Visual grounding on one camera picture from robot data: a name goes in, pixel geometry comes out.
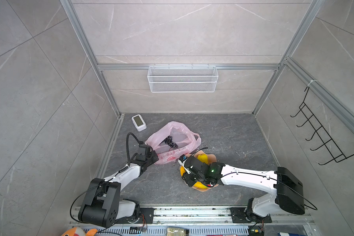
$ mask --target zip tie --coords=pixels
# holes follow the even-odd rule
[[[313,81],[318,81],[318,80],[311,80],[310,83],[307,85],[307,87],[309,87],[309,85],[310,85]]]

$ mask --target aluminum frame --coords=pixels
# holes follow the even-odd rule
[[[231,207],[242,207],[246,205],[141,205],[140,207],[152,207],[155,209],[152,225],[164,226],[204,226],[204,225],[254,225],[254,222],[232,223]],[[72,215],[77,217],[80,207],[72,210]],[[307,225],[314,227],[315,222],[310,214],[271,214],[272,223],[266,225]],[[129,224],[116,224],[116,226],[125,226]],[[142,224],[131,224],[132,226],[142,226]],[[92,226],[83,224],[70,219],[69,227],[73,226]]]
[[[262,93],[260,99],[258,100],[257,104],[255,105],[253,109],[253,114],[256,116],[258,112],[260,111],[262,105],[264,104],[266,98],[269,96],[272,88],[274,87],[275,83],[278,80],[279,75],[283,71],[284,67],[286,66],[285,60],[288,57],[291,57],[294,51],[296,50],[297,46],[299,45],[300,41],[302,40],[303,36],[307,32],[309,26],[312,24],[312,21],[315,19],[317,13],[319,12],[321,6],[324,4],[325,0],[312,0],[310,7],[308,8],[305,16],[303,17],[303,20],[301,24],[299,25],[293,39],[291,40],[290,44],[288,45],[280,63],[279,63],[279,70],[276,71],[276,73],[273,74],[271,77],[269,83],[267,84],[266,88],[264,89],[264,92]]]
[[[98,64],[98,68],[104,70],[148,70],[150,66],[215,66],[216,69],[273,69],[277,70],[276,63],[243,63],[243,64]]]
[[[329,107],[331,111],[354,133],[354,113],[351,112],[345,105],[343,105],[334,95],[332,95],[326,88],[315,80],[309,73],[307,73],[302,66],[300,66],[294,59],[287,58],[286,65],[293,73],[299,77],[303,83],[310,85],[312,92]]]
[[[84,33],[83,27],[81,26],[81,23],[77,17],[77,14],[75,12],[75,9],[71,3],[70,0],[60,0],[64,10],[66,11],[66,14],[68,16],[69,21],[72,24],[72,27],[74,28],[76,35],[83,46],[83,49],[85,51],[85,54],[88,57],[89,62],[92,65],[92,68],[94,70],[94,73],[96,74],[97,78],[99,79],[99,82],[108,97],[108,100],[110,102],[111,107],[113,108],[114,113],[116,114],[117,117],[121,115],[121,112],[118,109],[118,106],[114,100],[113,94],[111,93],[111,90],[108,86],[108,83],[106,79],[104,78],[103,74],[98,68],[98,63],[96,60],[96,57],[94,56],[93,50],[89,44],[89,41]]]
[[[117,141],[119,130],[121,129],[124,115],[121,115],[116,121],[111,131],[111,135],[109,136],[109,140],[106,144],[105,151],[100,160],[99,166],[95,173],[95,178],[103,179],[105,177],[105,171],[108,167],[108,163],[110,160],[111,153],[114,148],[114,144]]]

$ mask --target orange plush toy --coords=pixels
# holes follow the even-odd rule
[[[97,231],[98,231],[97,229],[91,229],[90,231],[85,233],[84,230],[82,230],[81,228],[74,227],[74,228],[72,228],[70,230],[67,230],[61,236],[94,236],[94,234],[96,234]]]

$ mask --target metal mounting plate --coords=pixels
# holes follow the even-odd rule
[[[147,224],[152,224],[153,217],[154,217],[154,208],[140,208],[140,214],[144,215],[144,219],[146,220]],[[142,223],[142,217],[136,223]],[[117,224],[128,224],[128,221],[124,218],[120,219]]]
[[[249,223],[244,217],[242,217],[243,212],[245,211],[245,207],[231,207],[231,216],[232,216],[232,222],[233,223]],[[271,217],[270,215],[266,216],[264,219],[264,223],[271,223]]]

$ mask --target white wire basket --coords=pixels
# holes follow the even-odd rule
[[[151,92],[214,92],[218,81],[215,66],[150,66]]]

